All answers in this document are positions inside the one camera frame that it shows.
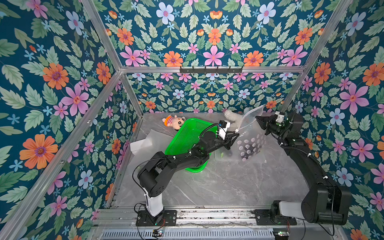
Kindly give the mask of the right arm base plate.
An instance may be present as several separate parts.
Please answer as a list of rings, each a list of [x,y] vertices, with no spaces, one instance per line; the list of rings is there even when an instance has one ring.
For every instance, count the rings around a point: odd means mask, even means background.
[[[296,226],[295,218],[280,216],[272,210],[254,210],[256,222],[259,226]]]

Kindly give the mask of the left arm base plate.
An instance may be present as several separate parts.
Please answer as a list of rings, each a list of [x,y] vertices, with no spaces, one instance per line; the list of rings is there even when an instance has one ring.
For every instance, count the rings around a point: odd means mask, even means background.
[[[141,210],[136,220],[137,227],[161,227],[176,226],[177,211],[163,210],[157,216],[152,216],[147,210]]]

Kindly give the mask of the green plastic basket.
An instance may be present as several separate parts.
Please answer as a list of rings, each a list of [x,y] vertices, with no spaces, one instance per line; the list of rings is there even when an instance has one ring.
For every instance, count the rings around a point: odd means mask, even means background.
[[[199,142],[200,134],[211,125],[212,123],[196,118],[186,120],[165,150],[165,155],[188,153]]]

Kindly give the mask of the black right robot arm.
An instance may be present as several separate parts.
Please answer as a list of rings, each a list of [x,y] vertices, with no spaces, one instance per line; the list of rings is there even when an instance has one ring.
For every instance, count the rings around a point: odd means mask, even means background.
[[[309,144],[301,138],[304,118],[279,112],[269,117],[256,117],[266,135],[273,135],[279,146],[295,162],[304,176],[309,192],[301,202],[274,201],[270,216],[301,219],[314,224],[343,226],[347,223],[352,194],[348,187],[329,178],[318,160],[310,152]]]

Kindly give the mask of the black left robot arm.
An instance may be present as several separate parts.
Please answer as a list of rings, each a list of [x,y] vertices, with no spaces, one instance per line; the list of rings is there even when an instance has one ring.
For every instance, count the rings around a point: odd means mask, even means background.
[[[204,130],[199,141],[183,154],[166,155],[157,152],[137,174],[138,184],[145,193],[147,214],[153,218],[164,214],[162,193],[176,172],[202,166],[212,152],[222,147],[230,150],[239,136],[234,131],[227,131],[220,137],[218,132]]]

